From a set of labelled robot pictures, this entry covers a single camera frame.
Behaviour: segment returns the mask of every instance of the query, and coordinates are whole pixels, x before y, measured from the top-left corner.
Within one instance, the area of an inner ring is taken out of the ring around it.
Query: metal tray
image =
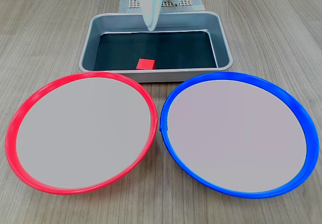
[[[231,53],[220,18],[207,11],[162,13],[154,32],[146,28],[142,14],[100,14],[90,23],[85,45],[79,61],[81,71],[94,71],[100,38],[112,33],[155,33],[203,31],[209,35],[216,67],[152,69],[152,70],[106,70],[119,73],[140,83],[182,82],[199,74],[226,70],[232,65]]]

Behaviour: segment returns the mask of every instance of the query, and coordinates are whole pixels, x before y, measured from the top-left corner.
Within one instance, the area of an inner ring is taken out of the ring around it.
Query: metal grid
[[[163,2],[162,7],[179,7],[179,6],[192,6],[192,0],[182,0],[178,5],[171,2]],[[130,9],[140,8],[140,4],[136,0],[129,0]]]

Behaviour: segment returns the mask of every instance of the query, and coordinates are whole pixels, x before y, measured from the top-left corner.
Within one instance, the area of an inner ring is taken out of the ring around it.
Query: wooden table
[[[79,72],[94,15],[119,0],[0,0],[0,223],[322,223],[322,157],[311,177],[280,197],[248,200],[217,193],[173,161],[160,133],[125,178],[75,196],[42,193],[20,181],[5,154],[8,124],[45,84]],[[221,16],[234,64],[292,94],[322,139],[322,0],[203,0]],[[144,84],[160,114],[178,84]]]

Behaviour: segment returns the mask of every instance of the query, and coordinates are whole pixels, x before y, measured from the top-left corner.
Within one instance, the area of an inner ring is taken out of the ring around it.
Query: red block
[[[155,69],[155,61],[153,59],[139,59],[136,69]]]

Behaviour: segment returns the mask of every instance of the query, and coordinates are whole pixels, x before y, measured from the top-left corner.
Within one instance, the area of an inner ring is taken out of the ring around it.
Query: blue plate
[[[253,86],[257,86],[267,92],[270,92],[277,98],[279,98],[281,101],[283,101],[289,109],[293,112],[293,114],[298,119],[302,130],[304,132],[305,140],[306,140],[306,158],[304,165],[300,172],[288,183],[273,189],[269,191],[263,191],[263,192],[253,192],[253,193],[247,193],[247,192],[238,192],[233,191],[229,189],[225,189],[219,186],[214,185],[213,183],[210,183],[200,176],[198,176],[196,173],[192,172],[177,156],[175,151],[172,148],[171,142],[169,141],[168,137],[168,113],[170,106],[176,96],[184,91],[186,88],[206,81],[215,81],[215,80],[231,80],[231,81],[239,81],[244,82]],[[317,159],[318,159],[318,153],[319,153],[319,142],[318,142],[318,135],[316,128],[314,126],[313,121],[311,120],[310,116],[306,112],[306,110],[302,107],[302,105],[293,98],[290,94],[288,94],[285,90],[281,89],[280,87],[276,86],[275,84],[268,82],[264,79],[254,77],[248,74],[238,73],[238,72],[215,72],[215,73],[208,73],[203,74],[194,78],[191,78],[182,84],[180,84],[167,98],[164,107],[162,109],[161,117],[160,117],[160,131],[162,134],[162,137],[164,139],[164,142],[166,144],[166,147],[170,154],[172,155],[173,159],[178,163],[178,165],[186,171],[191,177],[202,183],[203,185],[219,191],[221,193],[241,197],[241,198],[268,198],[268,197],[274,197],[278,195],[282,195],[284,193],[287,193],[299,185],[301,185],[312,173],[314,170]]]

